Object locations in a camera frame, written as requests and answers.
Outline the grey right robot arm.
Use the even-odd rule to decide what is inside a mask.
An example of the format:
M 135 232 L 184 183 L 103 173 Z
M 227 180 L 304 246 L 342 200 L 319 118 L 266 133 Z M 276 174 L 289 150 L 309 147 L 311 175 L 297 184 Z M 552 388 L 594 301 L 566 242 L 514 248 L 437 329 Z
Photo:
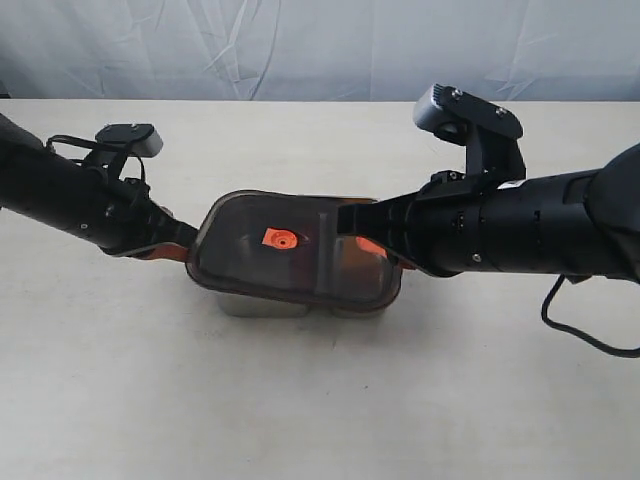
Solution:
M 434 277 L 504 272 L 639 279 L 639 148 L 600 169 L 490 182 L 440 171 L 417 192 L 340 208 L 366 238 Z

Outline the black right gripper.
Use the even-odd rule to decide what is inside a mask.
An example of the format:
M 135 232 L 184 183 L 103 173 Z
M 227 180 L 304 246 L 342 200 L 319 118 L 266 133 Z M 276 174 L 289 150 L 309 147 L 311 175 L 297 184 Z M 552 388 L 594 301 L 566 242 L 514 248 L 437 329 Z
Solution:
M 482 208 L 494 193 L 491 172 L 437 172 L 416 192 L 340 207 L 336 231 L 357 236 L 353 268 L 430 276 L 493 272 Z

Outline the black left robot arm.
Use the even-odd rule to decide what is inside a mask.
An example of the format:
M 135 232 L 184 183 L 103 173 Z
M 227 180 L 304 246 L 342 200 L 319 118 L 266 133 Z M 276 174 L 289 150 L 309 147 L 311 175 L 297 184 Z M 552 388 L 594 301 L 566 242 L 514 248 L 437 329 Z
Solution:
M 151 124 L 109 124 L 93 140 L 41 141 L 2 117 L 1 205 L 109 256 L 185 262 L 196 228 L 151 199 L 144 175 L 120 176 L 128 159 L 153 158 L 162 147 Z

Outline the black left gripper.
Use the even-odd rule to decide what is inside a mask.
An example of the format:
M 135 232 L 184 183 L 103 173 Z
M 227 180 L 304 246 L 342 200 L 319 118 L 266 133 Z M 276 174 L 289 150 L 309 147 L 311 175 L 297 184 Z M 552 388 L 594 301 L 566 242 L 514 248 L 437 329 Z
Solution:
M 97 169 L 76 167 L 74 235 L 113 257 L 185 263 L 198 230 L 150 197 L 139 178 L 108 181 Z

